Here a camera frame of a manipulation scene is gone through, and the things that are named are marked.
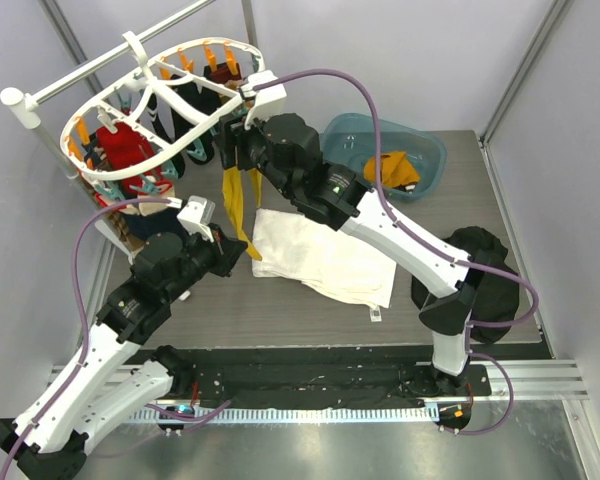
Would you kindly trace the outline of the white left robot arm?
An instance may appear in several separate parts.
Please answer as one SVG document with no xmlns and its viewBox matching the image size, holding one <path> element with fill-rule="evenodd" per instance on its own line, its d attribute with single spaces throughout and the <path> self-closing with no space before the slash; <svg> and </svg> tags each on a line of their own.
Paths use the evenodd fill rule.
<svg viewBox="0 0 600 480">
<path fill-rule="evenodd" d="M 208 273 L 230 276 L 247 245 L 226 237 L 216 224 L 209 230 L 209 238 L 151 236 L 71 362 L 25 412 L 0 419 L 0 448 L 27 478 L 74 478 L 96 446 L 135 411 L 191 391 L 192 363 L 169 345 L 107 393 L 101 389 L 170 318 L 172 303 L 183 293 Z"/>
</svg>

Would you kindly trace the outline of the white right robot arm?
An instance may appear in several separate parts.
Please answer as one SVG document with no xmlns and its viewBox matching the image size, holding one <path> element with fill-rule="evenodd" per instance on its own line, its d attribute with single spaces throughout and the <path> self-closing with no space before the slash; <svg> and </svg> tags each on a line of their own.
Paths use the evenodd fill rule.
<svg viewBox="0 0 600 480">
<path fill-rule="evenodd" d="M 296 114 L 252 125 L 224 115 L 214 137 L 225 169 L 255 169 L 307 219 L 361 240 L 408 271 L 428 290 L 420 321 L 431 331 L 433 354 L 423 383 L 452 395 L 468 384 L 468 323 L 480 272 L 458 250 L 382 203 L 362 175 L 325 161 L 318 132 Z"/>
</svg>

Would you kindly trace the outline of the white oval clip hanger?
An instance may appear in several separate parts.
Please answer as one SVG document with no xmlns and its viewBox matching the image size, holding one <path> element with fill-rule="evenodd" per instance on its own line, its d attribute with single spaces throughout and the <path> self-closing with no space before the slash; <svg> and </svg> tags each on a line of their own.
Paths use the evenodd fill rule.
<svg viewBox="0 0 600 480">
<path fill-rule="evenodd" d="M 179 68 L 185 67 L 193 73 L 203 77 L 203 71 L 205 66 L 209 65 L 212 70 L 215 70 L 217 65 L 223 62 L 226 62 L 228 64 L 233 73 L 236 73 L 236 65 L 239 64 L 240 70 L 242 72 L 242 75 L 245 77 L 245 80 L 249 75 L 254 73 L 252 59 L 248 53 L 240 50 L 234 50 L 231 53 L 231 56 L 233 57 L 232 61 L 230 63 L 227 63 L 224 48 L 220 45 L 211 45 L 206 50 L 198 47 L 195 49 L 190 49 L 180 55 L 172 55 L 168 58 L 168 61 Z M 242 114 L 247 114 L 251 106 L 252 103 L 248 102 L 246 106 L 240 107 L 236 111 L 230 114 L 226 114 L 224 116 L 234 117 L 240 116 Z M 173 109 L 170 108 L 163 100 L 158 99 L 159 118 L 162 124 L 164 125 L 166 132 L 171 138 L 173 138 L 174 129 L 171 117 L 171 110 Z M 146 110 L 142 113 L 142 115 L 138 119 L 138 122 L 151 133 L 155 134 Z M 212 127 L 212 129 L 209 131 L 212 136 L 216 134 L 218 124 L 219 122 L 216 123 L 214 127 Z M 91 167 L 98 170 L 115 171 L 111 167 L 111 164 L 107 159 L 107 155 L 101 148 L 96 138 L 96 130 L 100 127 L 105 126 L 102 125 L 101 120 L 98 118 L 97 111 L 90 110 L 87 113 L 85 113 L 82 116 L 82 120 L 78 124 L 78 127 L 72 132 L 74 142 L 73 148 L 79 154 L 79 156 L 82 157 L 82 159 L 84 159 L 85 162 L 90 164 Z M 149 143 L 151 144 L 155 155 L 158 152 L 158 147 L 151 142 Z M 133 189 L 139 191 L 142 188 L 142 182 L 149 180 L 155 175 L 165 176 L 167 178 L 178 178 L 176 169 L 170 159 L 167 163 L 154 169 L 151 172 L 144 173 L 141 177 L 131 177 L 121 181 L 114 181 L 112 183 L 123 184 L 125 182 L 131 182 Z"/>
</svg>

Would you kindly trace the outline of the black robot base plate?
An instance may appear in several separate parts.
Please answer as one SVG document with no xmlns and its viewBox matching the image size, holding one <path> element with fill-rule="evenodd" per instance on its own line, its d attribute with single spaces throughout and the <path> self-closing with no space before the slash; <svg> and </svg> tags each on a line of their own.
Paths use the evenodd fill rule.
<svg viewBox="0 0 600 480">
<path fill-rule="evenodd" d="M 427 400 L 481 400 L 502 374 L 478 349 L 459 379 L 434 372 L 429 346 L 180 349 L 189 368 L 170 399 L 215 408 L 325 410 L 420 407 Z"/>
</svg>

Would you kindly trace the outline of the yellow sock striped cuff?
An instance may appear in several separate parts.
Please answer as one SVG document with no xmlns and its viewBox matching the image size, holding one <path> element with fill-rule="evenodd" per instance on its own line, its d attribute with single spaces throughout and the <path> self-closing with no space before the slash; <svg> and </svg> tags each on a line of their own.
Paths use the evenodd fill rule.
<svg viewBox="0 0 600 480">
<path fill-rule="evenodd" d="M 380 178 L 383 186 L 391 187 L 394 170 L 393 157 L 386 153 L 382 154 L 379 160 L 375 157 L 370 158 L 364 165 L 363 176 L 369 182 L 377 182 L 377 178 Z"/>
</svg>

